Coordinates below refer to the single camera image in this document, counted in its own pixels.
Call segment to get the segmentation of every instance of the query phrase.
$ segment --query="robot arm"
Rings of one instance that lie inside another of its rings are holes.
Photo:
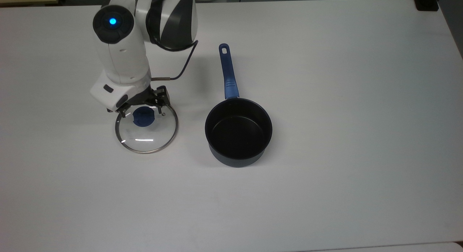
[[[152,90],[144,41],[167,51],[195,46],[195,0],[111,0],[93,21],[95,48],[104,72],[91,95],[124,115],[131,105],[168,104],[165,87]]]

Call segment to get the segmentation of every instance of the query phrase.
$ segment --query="blue handle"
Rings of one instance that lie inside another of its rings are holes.
[[[220,53],[220,61],[222,63],[222,72],[224,73],[225,81],[225,99],[238,98],[238,86],[236,85],[235,72],[233,72],[232,56],[230,55],[230,47],[226,43],[222,43],[218,47]]]

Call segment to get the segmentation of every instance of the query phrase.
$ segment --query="black saucepan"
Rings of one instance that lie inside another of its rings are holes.
[[[230,48],[219,47],[225,80],[225,101],[205,121],[205,136],[212,154],[225,165],[244,167],[256,162],[272,137],[272,122],[255,102],[239,98]]]

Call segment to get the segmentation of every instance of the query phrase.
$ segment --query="metal rim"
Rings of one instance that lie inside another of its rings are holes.
[[[134,153],[140,153],[140,154],[149,154],[149,153],[157,153],[158,151],[164,149],[167,147],[167,145],[169,145],[172,140],[174,140],[175,136],[177,135],[177,132],[178,132],[178,117],[177,117],[177,113],[175,112],[175,110],[172,108],[172,106],[166,106],[167,108],[169,108],[172,113],[174,114],[174,118],[175,118],[175,131],[174,131],[174,134],[172,135],[172,137],[169,139],[169,141],[167,141],[167,143],[165,143],[163,146],[155,149],[155,150],[149,150],[149,151],[139,151],[139,150],[134,150],[132,148],[130,148],[128,145],[126,145],[125,143],[122,143],[122,138],[120,136],[120,133],[119,133],[119,122],[121,121],[122,119],[122,115],[119,114],[117,116],[117,119],[116,119],[116,124],[114,125],[114,130],[116,131],[116,137],[117,139],[119,140],[119,143],[121,143],[121,145],[123,145],[125,148],[131,150],[132,152]]]

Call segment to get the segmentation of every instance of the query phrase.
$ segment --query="black cable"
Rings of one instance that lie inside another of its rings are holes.
[[[197,45],[198,45],[198,41],[195,41],[194,43],[192,43],[190,46],[187,47],[187,48],[190,48],[191,46],[193,46],[193,48],[191,49],[190,55],[188,56],[187,61],[185,62],[185,66],[183,66],[182,72],[180,72],[180,74],[178,76],[176,76],[176,77],[154,77],[154,78],[151,79],[151,81],[175,80],[175,79],[178,79],[179,77],[181,77],[183,72],[185,71],[185,69],[187,69],[188,62],[190,62],[190,58],[193,55],[193,51],[195,51],[195,48],[196,48]]]
[[[185,62],[185,66],[183,66],[182,72],[180,72],[180,74],[179,74],[178,76],[176,76],[176,77],[174,77],[174,78],[171,78],[170,80],[178,79],[178,78],[183,74],[183,72],[185,71],[185,69],[186,69],[187,66],[188,66],[188,62],[190,62],[190,58],[191,58],[191,56],[193,55],[193,51],[195,51],[196,45],[198,45],[198,41],[195,41],[195,42],[193,43],[193,48],[191,49],[190,55],[189,55],[188,58],[187,58],[187,62]]]

